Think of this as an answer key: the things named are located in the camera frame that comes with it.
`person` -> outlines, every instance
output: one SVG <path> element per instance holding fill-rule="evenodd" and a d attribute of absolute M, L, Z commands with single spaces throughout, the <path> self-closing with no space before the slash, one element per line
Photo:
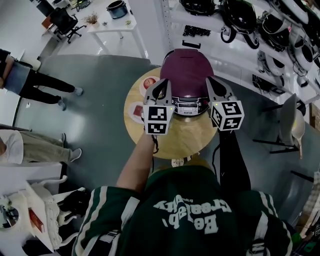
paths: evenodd
<path fill-rule="evenodd" d="M 116 186 L 92 191 L 72 255 L 289 256 L 290 234 L 271 196 L 251 190 L 235 133 L 219 136 L 220 184 L 197 162 L 149 177 L 155 143 L 143 134 Z"/>
<path fill-rule="evenodd" d="M 73 162 L 81 148 L 64 148 L 66 135 L 57 140 L 31 131 L 0 129 L 0 163 Z"/>
<path fill-rule="evenodd" d="M 82 88 L 35 72 L 28 66 L 15 61 L 9 51 L 0 49 L 0 89 L 5 88 L 22 98 L 47 104 L 58 104 L 63 111 L 66 110 L 66 104 L 61 96 L 43 92 L 34 86 L 46 86 L 62 92 L 74 93 L 77 96 L 83 94 Z"/>

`black chair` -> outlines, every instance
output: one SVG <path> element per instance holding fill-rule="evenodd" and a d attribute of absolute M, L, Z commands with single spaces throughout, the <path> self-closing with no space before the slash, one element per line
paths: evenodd
<path fill-rule="evenodd" d="M 82 35 L 77 33 L 77 31 L 83 27 L 87 27 L 86 25 L 83 26 L 76 26 L 78 23 L 78 19 L 75 14 L 72 15 L 73 17 L 69 16 L 65 8 L 56 8 L 50 14 L 50 21 L 55 24 L 59 32 L 62 35 L 66 35 L 68 38 L 68 43 L 70 44 L 70 40 L 74 34 L 81 37 Z"/>

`green jersey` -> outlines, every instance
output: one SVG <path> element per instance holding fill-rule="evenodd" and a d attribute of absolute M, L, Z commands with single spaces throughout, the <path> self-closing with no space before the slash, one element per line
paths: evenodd
<path fill-rule="evenodd" d="M 211 170 L 181 166 L 154 173 L 143 194 L 110 186 L 92 191 L 73 256 L 289 256 L 291 250 L 270 195 L 250 190 L 228 202 Z"/>

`small plant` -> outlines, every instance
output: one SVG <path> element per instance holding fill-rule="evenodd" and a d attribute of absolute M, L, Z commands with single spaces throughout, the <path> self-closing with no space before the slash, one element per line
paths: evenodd
<path fill-rule="evenodd" d="M 84 17 L 82 20 L 89 25 L 93 25 L 98 22 L 98 15 L 96 12 L 93 12 L 91 15 Z"/>

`gray chair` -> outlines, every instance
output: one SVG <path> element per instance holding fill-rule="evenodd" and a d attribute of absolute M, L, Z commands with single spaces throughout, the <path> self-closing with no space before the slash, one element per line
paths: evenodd
<path fill-rule="evenodd" d="M 274 109 L 281 108 L 280 110 L 280 120 L 279 120 L 279 135 L 276 141 L 267 141 L 260 139 L 253 139 L 254 142 L 278 145 L 286 147 L 283 150 L 270 151 L 270 154 L 287 153 L 299 151 L 299 148 L 295 145 L 292 136 L 292 128 L 296 119 L 296 109 L 297 109 L 297 95 L 293 94 L 288 98 L 283 105 L 276 107 L 269 107 L 264 109 L 262 112 L 272 111 Z"/>

